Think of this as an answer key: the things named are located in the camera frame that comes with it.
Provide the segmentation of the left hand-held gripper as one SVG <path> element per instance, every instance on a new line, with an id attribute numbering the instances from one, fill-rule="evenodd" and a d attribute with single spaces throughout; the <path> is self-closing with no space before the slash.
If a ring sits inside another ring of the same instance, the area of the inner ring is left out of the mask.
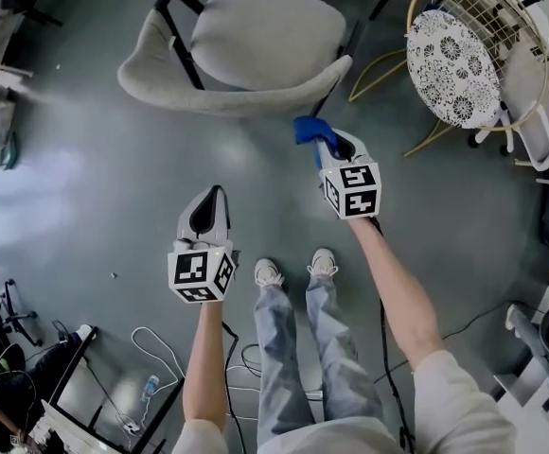
<path id="1" fill-rule="evenodd" d="M 237 268 L 231 253 L 225 247 L 186 239 L 196 240 L 207 234 L 213 241 L 225 241 L 230 228 L 227 195 L 218 184 L 197 195 L 179 217 L 180 239 L 168 254 L 168 286 L 184 303 L 224 301 Z"/>

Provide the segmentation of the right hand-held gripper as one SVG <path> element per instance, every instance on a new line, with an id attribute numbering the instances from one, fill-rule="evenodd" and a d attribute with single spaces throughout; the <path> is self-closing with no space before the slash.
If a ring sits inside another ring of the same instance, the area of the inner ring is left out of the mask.
<path id="1" fill-rule="evenodd" d="M 333 130 L 333 143 L 316 138 L 315 163 L 325 200 L 338 218 L 373 218 L 380 211 L 381 175 L 362 140 L 354 134 Z"/>

